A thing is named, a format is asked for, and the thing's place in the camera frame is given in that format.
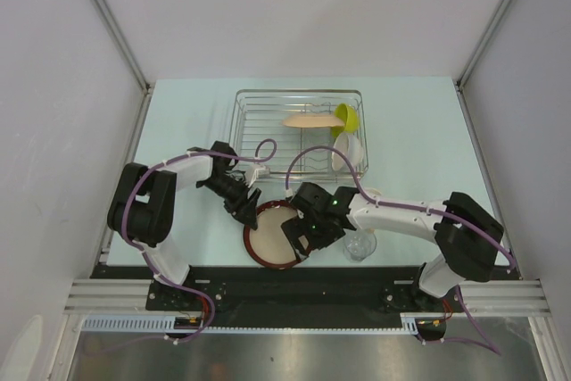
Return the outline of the red rimmed beige plate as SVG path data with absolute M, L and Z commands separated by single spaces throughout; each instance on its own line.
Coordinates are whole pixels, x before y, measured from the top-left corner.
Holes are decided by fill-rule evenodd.
M 256 229 L 244 227 L 244 248 L 250 257 L 268 269 L 290 269 L 309 255 L 300 255 L 288 241 L 281 225 L 297 217 L 286 200 L 273 200 L 257 208 Z

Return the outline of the clear drinking glass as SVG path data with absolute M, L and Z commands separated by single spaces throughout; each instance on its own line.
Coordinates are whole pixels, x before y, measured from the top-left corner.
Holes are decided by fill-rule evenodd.
M 362 262 L 377 249 L 377 237 L 372 230 L 352 231 L 343 238 L 343 254 L 351 262 Z

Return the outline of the yellow mug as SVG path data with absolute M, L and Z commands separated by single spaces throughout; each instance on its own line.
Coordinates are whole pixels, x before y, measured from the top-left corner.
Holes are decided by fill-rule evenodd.
M 378 189 L 371 188 L 371 187 L 366 187 L 364 189 L 364 192 L 371 197 L 378 197 L 378 196 L 382 195 L 382 193 Z

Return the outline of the metal wire dish rack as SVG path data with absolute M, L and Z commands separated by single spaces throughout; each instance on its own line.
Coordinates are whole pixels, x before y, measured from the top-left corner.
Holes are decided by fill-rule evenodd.
M 363 157 L 355 167 L 362 177 L 368 170 L 368 148 L 363 99 L 356 89 L 241 89 L 236 93 L 229 144 L 243 157 L 253 157 L 258 144 L 271 138 L 277 151 L 268 162 L 268 179 L 283 179 L 293 158 L 315 146 L 331 146 L 335 137 L 329 128 L 291 128 L 283 120 L 295 114 L 333 114 L 340 104 L 356 112 Z

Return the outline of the white bowl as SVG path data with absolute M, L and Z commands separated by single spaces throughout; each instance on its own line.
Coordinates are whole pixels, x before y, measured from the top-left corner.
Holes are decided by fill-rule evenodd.
M 354 169 L 358 167 L 364 156 L 364 149 L 360 140 L 351 133 L 342 132 L 335 139 L 334 148 L 345 156 Z M 331 163 L 333 171 L 347 169 L 345 161 L 336 152 L 331 154 Z

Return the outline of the beige bird pattern plate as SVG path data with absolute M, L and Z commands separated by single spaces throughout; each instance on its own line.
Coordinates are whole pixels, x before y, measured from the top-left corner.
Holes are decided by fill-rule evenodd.
M 282 124 L 290 128 L 337 128 L 343 127 L 344 121 L 334 114 L 299 113 L 283 119 Z

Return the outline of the lime green bowl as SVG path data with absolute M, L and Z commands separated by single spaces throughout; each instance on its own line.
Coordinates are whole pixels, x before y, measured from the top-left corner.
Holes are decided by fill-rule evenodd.
M 359 129 L 360 117 L 357 111 L 349 104 L 339 104 L 335 108 L 334 115 L 341 120 L 343 124 L 331 128 L 330 133 L 333 137 L 338 137 L 343 132 L 354 133 Z

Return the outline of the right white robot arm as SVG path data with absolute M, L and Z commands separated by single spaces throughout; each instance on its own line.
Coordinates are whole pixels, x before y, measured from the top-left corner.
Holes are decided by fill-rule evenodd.
M 503 226 L 460 192 L 443 201 L 412 203 L 351 186 L 340 186 L 330 194 L 306 182 L 296 192 L 288 192 L 286 200 L 296 215 L 284 221 L 281 229 L 300 260 L 349 231 L 383 230 L 436 245 L 438 255 L 421 266 L 411 288 L 411 299 L 422 311 L 433 310 L 465 280 L 490 281 L 502 249 Z

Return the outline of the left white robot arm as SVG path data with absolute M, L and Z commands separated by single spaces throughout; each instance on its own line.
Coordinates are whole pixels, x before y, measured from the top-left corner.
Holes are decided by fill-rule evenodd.
M 229 144 L 217 141 L 209 150 L 191 148 L 155 167 L 131 162 L 121 172 L 107 226 L 141 253 L 153 277 L 168 285 L 165 296 L 178 309 L 195 303 L 197 288 L 186 281 L 190 265 L 170 236 L 177 192 L 206 187 L 234 220 L 256 229 L 261 190 L 253 185 L 254 169 L 233 174 L 239 161 Z

